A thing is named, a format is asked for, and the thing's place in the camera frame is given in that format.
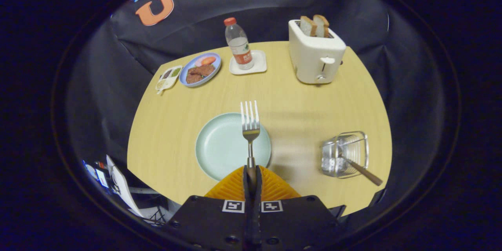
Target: fork tines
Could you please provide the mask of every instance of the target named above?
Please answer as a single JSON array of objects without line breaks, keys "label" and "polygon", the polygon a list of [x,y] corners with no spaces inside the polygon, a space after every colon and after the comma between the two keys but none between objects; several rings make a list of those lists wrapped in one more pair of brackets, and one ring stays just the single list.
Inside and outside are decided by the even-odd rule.
[{"label": "fork tines", "polygon": [[[256,129],[260,129],[260,118],[258,116],[258,106],[256,105],[255,100],[255,115],[253,114],[253,104],[251,101],[244,101],[246,108],[246,118],[244,118],[244,107],[242,106],[242,102],[240,103],[240,115],[242,118],[242,131],[253,131]],[[249,119],[249,111],[251,111],[251,120]]]}]

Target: water bottle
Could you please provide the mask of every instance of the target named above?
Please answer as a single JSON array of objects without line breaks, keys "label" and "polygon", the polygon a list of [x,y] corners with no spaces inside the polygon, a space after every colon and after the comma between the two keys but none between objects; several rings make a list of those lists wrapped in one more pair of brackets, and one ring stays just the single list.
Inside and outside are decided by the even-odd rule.
[{"label": "water bottle", "polygon": [[239,69],[249,70],[253,67],[254,62],[253,56],[251,56],[251,50],[249,49],[249,43],[247,42],[246,33],[242,27],[237,24],[237,20],[235,20],[234,17],[224,20],[224,23],[226,26],[226,42],[232,51]]}]

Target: bottle label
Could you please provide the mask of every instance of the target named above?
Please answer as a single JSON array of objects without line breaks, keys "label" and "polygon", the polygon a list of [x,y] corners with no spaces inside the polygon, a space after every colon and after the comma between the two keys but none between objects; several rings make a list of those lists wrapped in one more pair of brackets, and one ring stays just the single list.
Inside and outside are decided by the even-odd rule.
[{"label": "bottle label", "polygon": [[253,59],[253,56],[251,56],[251,50],[249,49],[249,44],[247,43],[247,41],[245,44],[242,44],[242,45],[239,45],[236,47],[230,47],[230,49],[232,50],[233,56],[234,56],[235,60],[237,61],[237,64],[244,65],[244,64],[251,62],[251,60]]}]

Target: wooden table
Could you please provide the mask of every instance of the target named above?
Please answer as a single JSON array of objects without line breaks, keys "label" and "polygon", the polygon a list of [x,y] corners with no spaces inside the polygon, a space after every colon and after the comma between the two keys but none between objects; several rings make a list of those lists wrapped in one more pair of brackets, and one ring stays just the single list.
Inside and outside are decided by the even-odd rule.
[{"label": "wooden table", "polygon": [[[195,140],[216,115],[240,112],[240,101],[257,100],[260,122],[271,137],[269,169],[302,196],[317,195],[328,207],[346,205],[350,214],[369,205],[383,189],[391,169],[391,130],[384,103],[370,74],[347,47],[332,83],[316,86],[296,79],[288,42],[258,42],[251,49],[267,55],[267,72],[235,76],[228,70],[231,51],[213,49],[222,66],[208,83],[188,88],[179,81],[157,95],[159,76],[185,65],[199,54],[163,64],[145,90],[133,121],[127,168],[147,185],[183,204],[190,195],[206,194],[217,181],[195,158]],[[384,183],[377,187],[364,176],[337,179],[320,170],[321,141],[346,131],[364,131],[369,142],[368,169]]]}]

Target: blue plate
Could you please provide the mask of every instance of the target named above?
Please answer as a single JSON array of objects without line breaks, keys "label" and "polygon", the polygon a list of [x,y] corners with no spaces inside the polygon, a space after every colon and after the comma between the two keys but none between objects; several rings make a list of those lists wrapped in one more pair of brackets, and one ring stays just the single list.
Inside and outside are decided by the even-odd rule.
[{"label": "blue plate", "polygon": [[[197,81],[196,83],[187,83],[188,70],[191,69],[191,68],[193,68],[193,67],[195,67],[195,61],[197,59],[199,59],[200,57],[202,57],[202,56],[214,56],[214,57],[216,57],[216,60],[212,63],[212,65],[215,67],[215,70],[209,76],[206,76],[201,81]],[[206,83],[210,79],[212,79],[213,76],[215,76],[215,74],[219,71],[220,67],[221,67],[221,58],[220,58],[220,56],[218,54],[216,54],[216,53],[204,53],[202,55],[199,55],[199,56],[195,57],[188,64],[186,64],[185,67],[183,67],[183,70],[181,70],[181,73],[180,73],[180,76],[179,76],[179,80],[185,86],[188,86],[188,87],[197,87],[199,85],[203,85],[204,83]]]},{"label": "blue plate", "polygon": [[[253,141],[256,164],[266,167],[270,154],[269,133],[260,124],[260,135]],[[200,168],[217,181],[246,165],[247,140],[242,136],[240,113],[226,113],[208,121],[197,136],[195,156]]]}]

